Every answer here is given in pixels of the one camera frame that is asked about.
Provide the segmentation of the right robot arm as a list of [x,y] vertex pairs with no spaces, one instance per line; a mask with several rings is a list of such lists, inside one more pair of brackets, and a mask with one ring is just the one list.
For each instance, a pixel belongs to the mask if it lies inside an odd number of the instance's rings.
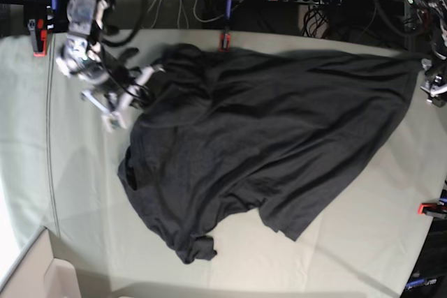
[[115,0],[69,0],[68,31],[56,63],[66,77],[76,77],[89,85],[81,96],[101,111],[103,122],[111,128],[124,127],[124,112],[149,102],[146,84],[161,72],[160,65],[127,68],[126,62],[138,53],[127,45],[136,37],[149,7],[140,0],[140,13],[130,34],[121,41],[107,37],[118,29],[107,24]]

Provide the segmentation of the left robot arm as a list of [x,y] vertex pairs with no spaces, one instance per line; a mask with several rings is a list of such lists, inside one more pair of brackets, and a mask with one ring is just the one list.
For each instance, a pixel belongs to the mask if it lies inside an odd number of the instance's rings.
[[[424,80],[420,88],[427,94],[427,101],[437,107],[446,106],[446,0],[405,0],[416,10],[421,10],[436,18],[429,28],[431,48],[437,60],[425,67]],[[401,29],[396,26],[381,7],[379,0],[373,0],[379,17],[397,35],[404,38],[415,38],[424,32],[424,28]]]

